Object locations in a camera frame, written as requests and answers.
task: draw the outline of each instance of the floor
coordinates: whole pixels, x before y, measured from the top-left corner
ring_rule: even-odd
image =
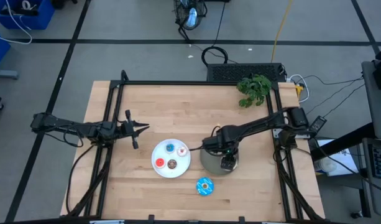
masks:
[[[207,2],[207,6],[208,16],[188,33],[202,48],[215,39],[223,3]],[[286,6],[282,0],[232,0],[226,4],[217,45],[240,63],[269,62]],[[48,103],[55,116],[82,121],[92,82],[118,79],[122,69],[131,80],[206,79],[201,51],[182,41],[172,10],[172,0],[79,0],[75,5],[68,1],[55,12],[47,30],[31,31],[33,44],[12,44],[0,63],[0,69],[20,73],[18,80],[0,79],[5,103],[0,114],[0,222],[6,219],[35,141],[29,128],[32,115],[45,111]],[[5,38],[26,38],[1,25],[0,33]],[[274,61],[283,63],[290,75],[340,82],[359,78],[360,63],[372,60],[378,48],[381,0],[296,0]],[[222,59],[208,55],[207,61]],[[306,81],[311,90],[309,100],[301,104],[306,111],[346,85]],[[59,91],[53,91],[60,86],[56,82],[62,84]],[[361,84],[357,81],[343,89],[308,119],[326,114]],[[319,135],[331,138],[370,122],[365,89],[357,90],[327,119]],[[74,153],[74,148],[53,139],[42,141],[15,220],[59,216]],[[320,191],[332,221],[381,223],[376,215],[349,217],[360,210],[356,191],[328,185],[320,185]]]

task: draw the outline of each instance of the wooden tabletop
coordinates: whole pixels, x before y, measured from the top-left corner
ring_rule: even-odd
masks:
[[[108,86],[109,82],[94,82],[85,121],[103,119]],[[299,106],[292,83],[279,83],[279,87],[283,107]],[[166,179],[153,170],[152,151],[164,139],[179,139],[194,148],[201,145],[201,140],[216,125],[243,124],[268,115],[266,103],[240,108],[238,101],[242,97],[235,86],[125,86],[119,119],[125,119],[124,111],[130,109],[132,119],[149,123],[150,128],[139,136],[139,149],[133,149],[130,138],[115,143],[102,217],[145,220],[153,214],[156,220],[236,221],[239,216],[245,216],[246,221],[285,221],[277,166],[272,159],[271,131],[243,139],[239,146],[239,166],[229,175],[207,173],[201,165],[199,151],[191,153],[189,169],[178,178]],[[300,149],[309,151],[305,140],[297,143]],[[77,150],[76,158],[89,143],[85,144]],[[85,155],[74,171],[71,208],[88,189],[95,151]],[[323,217],[312,160],[300,151],[293,150],[292,155],[298,188]],[[207,197],[196,191],[196,181],[204,176],[215,184],[214,192]],[[98,195],[94,195],[93,211]],[[293,207],[293,198],[289,199]],[[296,217],[295,209],[291,214]]]

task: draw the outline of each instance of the small blue disc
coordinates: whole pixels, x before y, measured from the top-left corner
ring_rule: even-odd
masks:
[[[214,191],[214,182],[208,177],[197,180],[196,190],[201,196],[209,196]]]
[[[174,150],[173,144],[167,144],[165,149],[167,150],[167,152],[173,152],[173,150]]]

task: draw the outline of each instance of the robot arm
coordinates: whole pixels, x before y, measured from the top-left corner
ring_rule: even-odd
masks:
[[[308,120],[302,108],[285,108],[268,117],[251,121],[240,126],[227,125],[216,131],[216,136],[203,139],[202,148],[217,156],[234,155],[243,138],[270,129],[282,129],[278,134],[280,145],[287,147],[293,144],[297,134],[309,134]]]
[[[126,121],[117,126],[117,122],[101,121],[94,123],[77,123],[65,119],[60,119],[52,114],[38,113],[34,115],[30,127],[32,131],[39,133],[48,133],[58,131],[66,134],[77,135],[79,138],[88,138],[92,144],[106,146],[112,144],[115,140],[131,137],[134,149],[138,148],[137,137],[142,131],[149,128],[149,124],[142,124],[131,119],[131,112],[126,110]]]

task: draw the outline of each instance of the green plant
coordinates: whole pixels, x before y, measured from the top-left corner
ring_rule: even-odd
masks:
[[[263,75],[253,75],[252,78],[243,78],[241,82],[237,84],[237,89],[247,95],[246,99],[239,101],[239,106],[248,108],[254,100],[256,106],[264,103],[265,96],[268,95],[272,87],[272,83]]]

